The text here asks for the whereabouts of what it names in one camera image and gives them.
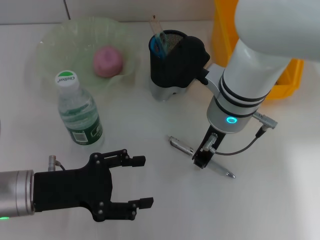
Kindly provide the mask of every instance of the white robotic arm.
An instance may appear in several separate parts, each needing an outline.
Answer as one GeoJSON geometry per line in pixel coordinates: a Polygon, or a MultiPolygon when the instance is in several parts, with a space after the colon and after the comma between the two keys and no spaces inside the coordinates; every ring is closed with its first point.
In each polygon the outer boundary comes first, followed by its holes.
{"type": "Polygon", "coordinates": [[[239,40],[227,67],[212,64],[205,77],[214,96],[207,110],[211,126],[192,158],[201,168],[213,154],[243,152],[277,125],[257,110],[292,58],[320,61],[319,0],[239,0],[235,26],[239,40]],[[263,123],[251,144],[216,152],[225,134],[241,131],[251,117],[263,123]]]}

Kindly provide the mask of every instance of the clear plastic bowl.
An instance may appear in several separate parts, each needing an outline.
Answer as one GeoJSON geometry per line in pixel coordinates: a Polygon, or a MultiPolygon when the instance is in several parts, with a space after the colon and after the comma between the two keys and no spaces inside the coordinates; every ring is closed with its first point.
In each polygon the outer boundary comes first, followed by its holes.
{"type": "Polygon", "coordinates": [[[135,71],[137,44],[123,23],[105,17],[69,20],[55,26],[36,48],[36,75],[45,96],[56,94],[55,76],[63,70],[74,71],[80,84],[97,95],[111,79],[131,76],[135,71]],[[124,61],[121,73],[112,78],[94,73],[93,57],[97,49],[113,46],[124,61]]]}

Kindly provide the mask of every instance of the silver pen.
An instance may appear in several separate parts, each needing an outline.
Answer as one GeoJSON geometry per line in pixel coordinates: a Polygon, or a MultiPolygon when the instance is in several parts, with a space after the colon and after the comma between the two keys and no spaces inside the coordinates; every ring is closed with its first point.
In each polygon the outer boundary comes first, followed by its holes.
{"type": "Polygon", "coordinates": [[[227,176],[227,177],[229,177],[229,178],[232,178],[232,179],[235,179],[235,178],[236,178],[236,176],[235,176],[232,172],[230,172],[230,171],[229,171],[228,169],[226,169],[225,167],[221,166],[219,163],[211,160],[211,161],[209,162],[209,164],[210,164],[219,174],[225,175],[225,176],[227,176]]]}
{"type": "MultiPolygon", "coordinates": [[[[173,146],[174,148],[180,150],[181,152],[189,155],[189,156],[193,156],[194,154],[194,149],[190,146],[188,146],[187,144],[185,144],[182,141],[179,141],[178,139],[176,139],[175,137],[171,136],[169,137],[169,143],[171,144],[171,146],[173,146]]],[[[236,176],[230,172],[228,169],[226,169],[225,167],[221,166],[219,163],[211,160],[209,162],[209,164],[211,166],[213,166],[213,168],[216,170],[216,172],[218,172],[221,175],[227,176],[229,178],[235,179],[236,176]]]]}

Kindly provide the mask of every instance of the table surface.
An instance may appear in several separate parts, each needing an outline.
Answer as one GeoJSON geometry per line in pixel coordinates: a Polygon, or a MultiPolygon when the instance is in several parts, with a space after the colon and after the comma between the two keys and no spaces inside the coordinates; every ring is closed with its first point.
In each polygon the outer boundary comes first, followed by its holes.
{"type": "MultiPolygon", "coordinates": [[[[0,26],[0,169],[45,172],[48,156],[66,169],[84,166],[92,152],[126,148],[144,155],[144,167],[111,170],[111,200],[154,197],[151,209],[138,210],[134,221],[93,221],[84,208],[60,209],[0,222],[6,240],[300,240],[320,235],[320,80],[315,65],[305,64],[300,89],[287,99],[267,101],[260,112],[279,122],[251,148],[214,159],[236,175],[220,176],[209,164],[199,169],[171,147],[174,136],[193,148],[209,122],[212,93],[195,81],[168,102],[153,99],[148,80],[149,24],[128,23],[141,48],[134,81],[118,81],[94,96],[105,141],[98,150],[74,144],[57,104],[37,94],[33,54],[54,24],[0,26]]],[[[200,38],[210,49],[210,21],[163,22],[200,38]]],[[[227,135],[220,152],[245,147],[260,124],[252,119],[237,134],[227,135]]]]}

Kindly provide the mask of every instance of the plastic bottle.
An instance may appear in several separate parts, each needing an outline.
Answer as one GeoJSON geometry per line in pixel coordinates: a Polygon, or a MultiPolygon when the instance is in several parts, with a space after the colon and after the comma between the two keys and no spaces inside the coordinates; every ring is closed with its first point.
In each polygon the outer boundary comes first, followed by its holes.
{"type": "Polygon", "coordinates": [[[96,103],[80,87],[77,75],[73,71],[61,71],[55,77],[55,84],[59,93],[58,111],[72,140],[79,145],[90,145],[102,139],[96,103]]]}

